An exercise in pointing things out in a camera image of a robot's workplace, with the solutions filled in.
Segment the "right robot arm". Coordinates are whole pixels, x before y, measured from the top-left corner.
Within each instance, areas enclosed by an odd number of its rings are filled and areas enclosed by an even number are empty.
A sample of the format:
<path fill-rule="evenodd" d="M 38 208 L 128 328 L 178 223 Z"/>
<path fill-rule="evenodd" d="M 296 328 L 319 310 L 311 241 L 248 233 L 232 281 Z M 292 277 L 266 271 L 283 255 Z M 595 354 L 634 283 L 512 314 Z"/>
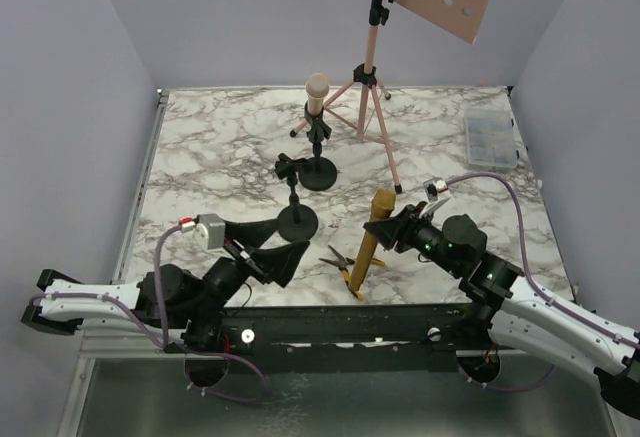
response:
<path fill-rule="evenodd" d="M 525 351 L 593 381 L 604 401 L 639 416 L 639 333 L 564 299 L 486 248 L 487 236 L 466 214 L 436 227 L 421 207 L 365 224 L 387 250 L 416 250 L 458 279 L 480 309 L 464 319 L 460 336 L 469 347 L 489 342 Z"/>

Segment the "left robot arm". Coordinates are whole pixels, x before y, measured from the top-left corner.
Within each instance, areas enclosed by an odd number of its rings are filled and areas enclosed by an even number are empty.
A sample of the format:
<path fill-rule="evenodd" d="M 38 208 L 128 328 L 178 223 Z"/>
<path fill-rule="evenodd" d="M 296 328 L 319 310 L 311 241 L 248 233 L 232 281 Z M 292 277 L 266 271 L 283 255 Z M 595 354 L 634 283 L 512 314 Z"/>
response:
<path fill-rule="evenodd" d="M 274 219 L 237 223 L 214 213 L 180 220 L 165 231 L 153 254 L 153 268 L 139 282 L 89 285 L 45 269 L 21 317 L 22 324 L 47 334 L 72 336 L 92 325 L 116 329 L 124 323 L 167 350 L 184 345 L 197 352 L 222 352 L 230 343 L 223 322 L 228 301 L 250 278 L 286 287 L 310 245 L 299 238 L 280 247 L 263 245 L 276 232 Z M 161 263 L 163 244 L 190 233 L 205 251 L 224 251 L 203 277 Z"/>

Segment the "black mic stand front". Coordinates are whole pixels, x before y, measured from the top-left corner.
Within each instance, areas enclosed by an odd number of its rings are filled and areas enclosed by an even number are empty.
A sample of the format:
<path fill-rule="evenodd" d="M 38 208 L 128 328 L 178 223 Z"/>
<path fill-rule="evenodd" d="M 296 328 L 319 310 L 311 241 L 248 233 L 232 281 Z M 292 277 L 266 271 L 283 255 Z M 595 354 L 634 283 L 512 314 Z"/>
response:
<path fill-rule="evenodd" d="M 277 216 L 277 231 L 288 242 L 310 240 L 317 232 L 319 221 L 313 209 L 300 203 L 296 192 L 298 174 L 305 159 L 292 159 L 284 153 L 275 162 L 275 174 L 285 179 L 289 187 L 289 205 Z"/>

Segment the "pink toy microphone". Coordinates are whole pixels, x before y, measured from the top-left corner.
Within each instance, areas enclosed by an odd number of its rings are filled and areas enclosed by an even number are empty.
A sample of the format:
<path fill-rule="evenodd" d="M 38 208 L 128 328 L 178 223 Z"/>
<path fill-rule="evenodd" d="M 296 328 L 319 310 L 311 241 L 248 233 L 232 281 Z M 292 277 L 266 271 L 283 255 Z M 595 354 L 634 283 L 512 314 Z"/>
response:
<path fill-rule="evenodd" d="M 312 74 L 305 84 L 307 94 L 306 111 L 310 116 L 317 116 L 323 110 L 324 99 L 329 93 L 328 77 L 322 73 Z"/>

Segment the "gold toy microphone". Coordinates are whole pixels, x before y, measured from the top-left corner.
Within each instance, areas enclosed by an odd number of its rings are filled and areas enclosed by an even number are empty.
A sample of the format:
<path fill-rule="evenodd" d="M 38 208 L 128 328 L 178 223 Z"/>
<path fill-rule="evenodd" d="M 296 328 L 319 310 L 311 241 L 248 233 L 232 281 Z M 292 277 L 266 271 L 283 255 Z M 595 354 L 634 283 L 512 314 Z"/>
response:
<path fill-rule="evenodd" d="M 395 208 L 396 193 L 392 189 L 380 188 L 376 191 L 372 202 L 368 223 L 387 219 Z M 370 232 L 364 233 L 355 264 L 350 273 L 348 289 L 356 297 L 360 297 L 359 290 L 365 280 L 372 263 L 378 241 Z"/>

